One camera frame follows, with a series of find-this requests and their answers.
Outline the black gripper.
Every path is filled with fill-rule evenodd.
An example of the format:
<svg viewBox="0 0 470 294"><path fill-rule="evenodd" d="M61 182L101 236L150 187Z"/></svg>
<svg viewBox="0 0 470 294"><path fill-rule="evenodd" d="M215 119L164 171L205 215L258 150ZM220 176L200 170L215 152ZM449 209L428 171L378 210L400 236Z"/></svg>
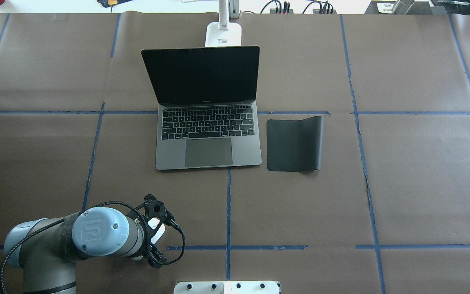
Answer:
<svg viewBox="0 0 470 294"><path fill-rule="evenodd" d="M157 249L155 244L151 243L151 238L155 235L155 233L147 223L149 220L147 220L146 218L145 220L145 224L140 221L140 223L142 224L142 228L145 231L145 240L142 245L146 246L146 249L148 250L147 253L149 255L149 258L145 260L149 263L151 267L155 269L160 269L163 266L162 263L165 263L167 261L167 258L159 249Z"/></svg>

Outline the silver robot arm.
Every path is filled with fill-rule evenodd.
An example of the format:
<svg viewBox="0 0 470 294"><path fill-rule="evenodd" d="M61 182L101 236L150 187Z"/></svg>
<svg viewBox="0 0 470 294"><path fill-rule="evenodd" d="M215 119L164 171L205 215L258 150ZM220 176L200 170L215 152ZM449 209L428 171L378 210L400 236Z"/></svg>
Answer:
<svg viewBox="0 0 470 294"><path fill-rule="evenodd" d="M160 267L166 258L155 242L173 220L162 203L145 203L128 214L101 205L63 218L21 223L5 240L0 292L6 292L8 265L24 270L25 294L74 294L76 263L89 258L145 258Z"/></svg>

